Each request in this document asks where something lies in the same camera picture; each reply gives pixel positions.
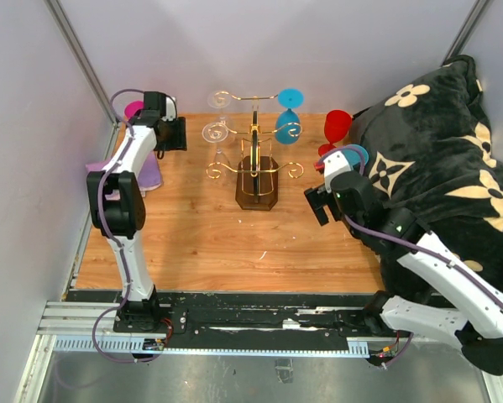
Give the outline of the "blue wine glass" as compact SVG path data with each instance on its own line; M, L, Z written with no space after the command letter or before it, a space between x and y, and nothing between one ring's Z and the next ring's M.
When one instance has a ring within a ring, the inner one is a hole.
M294 144L301 135L301 121L295 110L304 103L303 94L295 88L282 90L278 103L285 109L275 123L275 139L284 145Z
M353 170L360 174L364 173L365 166L369 161L367 150L358 144L349 144L342 147L341 152Z

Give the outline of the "purple cloth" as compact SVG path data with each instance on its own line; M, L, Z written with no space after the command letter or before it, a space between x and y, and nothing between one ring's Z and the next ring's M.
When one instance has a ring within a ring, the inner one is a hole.
M100 171L109 162L109 160L98 161L95 163L86 164L87 173L91 171ZM163 185L163 178L158 165L158 160L154 152L151 152L144 162L138 176L139 191L143 198L146 197L148 191L156 190ZM116 201L120 198L118 191L113 191L107 196L108 200Z

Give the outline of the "red wine glass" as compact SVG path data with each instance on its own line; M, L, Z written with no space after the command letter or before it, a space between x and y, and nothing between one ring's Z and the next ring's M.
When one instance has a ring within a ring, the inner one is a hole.
M336 144L341 142L348 134L352 122L352 116L343 110L336 109L327 113L323 129L326 143L318 148L318 154L323 156L335 149Z

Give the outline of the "pink wine glass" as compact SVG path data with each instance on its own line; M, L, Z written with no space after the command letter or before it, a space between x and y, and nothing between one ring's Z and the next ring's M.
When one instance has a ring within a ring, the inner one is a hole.
M128 122L136 120L144 109L144 102L137 100L129 103L124 109L124 117Z

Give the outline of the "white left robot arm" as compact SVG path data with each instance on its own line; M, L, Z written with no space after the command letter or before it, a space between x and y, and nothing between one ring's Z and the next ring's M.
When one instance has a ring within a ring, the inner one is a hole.
M146 208L139 189L139 173L154 152L159 158L172 150L187 150L186 120L176 100L163 92L134 92L143 106L129 118L113 157L86 177L92 224L107 240L122 281L122 301L116 308L116 332L155 332L166 323L155 284L149 276L141 231Z

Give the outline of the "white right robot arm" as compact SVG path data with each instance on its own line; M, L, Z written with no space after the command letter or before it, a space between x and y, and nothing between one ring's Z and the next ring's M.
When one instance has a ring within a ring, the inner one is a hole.
M456 258L428 225L404 207L384 207L369 179L356 171L331 175L304 195L320 225L343 222L354 238L425 280L453 305L436 308L378 291L363 309L368 333L418 334L456 348L488 374L503 375L503 293Z

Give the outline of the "front clear wine glass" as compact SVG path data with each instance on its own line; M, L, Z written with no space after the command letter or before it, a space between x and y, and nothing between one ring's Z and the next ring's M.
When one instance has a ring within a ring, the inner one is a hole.
M213 180L221 180L232 173L232 166L227 155L222 150L221 144L228 138L229 130L224 123L215 122L207 124L202 130L202 137L209 144L214 144L216 152L214 160L206 168L207 176Z

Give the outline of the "clear wine glass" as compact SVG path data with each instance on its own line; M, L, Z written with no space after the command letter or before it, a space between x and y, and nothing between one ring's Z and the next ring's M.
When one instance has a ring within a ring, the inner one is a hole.
M233 120L227 112L227 108L233 97L226 91L214 91L207 97L207 104L217 110L217 123L222 123L228 128L233 128Z
M216 152L214 160L206 168L207 176L213 180L221 180L232 173L232 166L227 155L222 150L221 144L228 138L229 130L224 123L215 122L207 124L202 130L202 137L209 144L214 144Z

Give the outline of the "rear clear wine glass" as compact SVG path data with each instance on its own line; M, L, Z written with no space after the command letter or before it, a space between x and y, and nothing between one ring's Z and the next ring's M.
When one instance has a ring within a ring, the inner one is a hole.
M217 110L217 123L222 123L228 128L233 128L233 120L227 112L227 108L233 97L226 91L214 91L207 97L207 104Z

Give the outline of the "black floral blanket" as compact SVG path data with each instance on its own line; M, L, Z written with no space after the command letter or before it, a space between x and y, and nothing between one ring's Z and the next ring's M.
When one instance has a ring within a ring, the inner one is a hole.
M349 137L380 201L411 210L503 292L503 163L482 100L474 59L459 55L356 113Z

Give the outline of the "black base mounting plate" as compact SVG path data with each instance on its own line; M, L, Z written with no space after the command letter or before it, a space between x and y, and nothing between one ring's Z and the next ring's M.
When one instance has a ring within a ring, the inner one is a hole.
M172 331L172 348L244 352L334 352L350 338L398 333L367 326L369 294L160 292L159 321L130 321L119 313L116 332Z

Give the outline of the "left aluminium frame post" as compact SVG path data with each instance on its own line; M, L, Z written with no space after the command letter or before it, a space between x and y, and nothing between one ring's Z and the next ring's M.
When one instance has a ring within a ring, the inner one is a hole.
M91 88L95 98L97 99L99 105L101 106L104 114L107 116L110 122L115 123L116 119L112 112L109 96L104 90L102 83L100 82L97 73L94 71L91 62L84 50L81 41L74 30L72 23L61 3L58 0L44 0L43 3L48 8L52 18L54 19L57 27L59 28L61 34L63 35L66 43L68 44L71 53L76 59L81 72L83 73L86 81Z

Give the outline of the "aluminium frame post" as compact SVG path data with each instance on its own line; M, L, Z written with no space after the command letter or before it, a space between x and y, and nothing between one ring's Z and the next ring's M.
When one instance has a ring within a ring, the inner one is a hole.
M495 1L492 0L474 1L448 47L441 65L445 65L448 60L460 55L478 58L484 54L484 36L490 26L494 5Z
M48 8L52 18L54 19L57 27L59 28L61 34L63 35L66 43L68 44L71 53L76 59L81 72L83 73L86 81L91 88L95 98L97 99L99 105L101 106L104 114L107 116L110 122L115 123L116 119L112 112L109 96L104 90L102 83L100 82L97 73L94 71L91 62L84 50L81 41L74 30L72 23L61 3L58 0L44 0L43 3Z

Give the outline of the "right aluminium frame post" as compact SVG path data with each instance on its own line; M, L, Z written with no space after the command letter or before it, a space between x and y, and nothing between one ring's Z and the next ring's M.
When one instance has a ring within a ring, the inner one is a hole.
M478 58L484 54L484 36L490 26L494 5L495 1L492 0L474 1L448 47L441 65L445 65L448 60L460 55Z

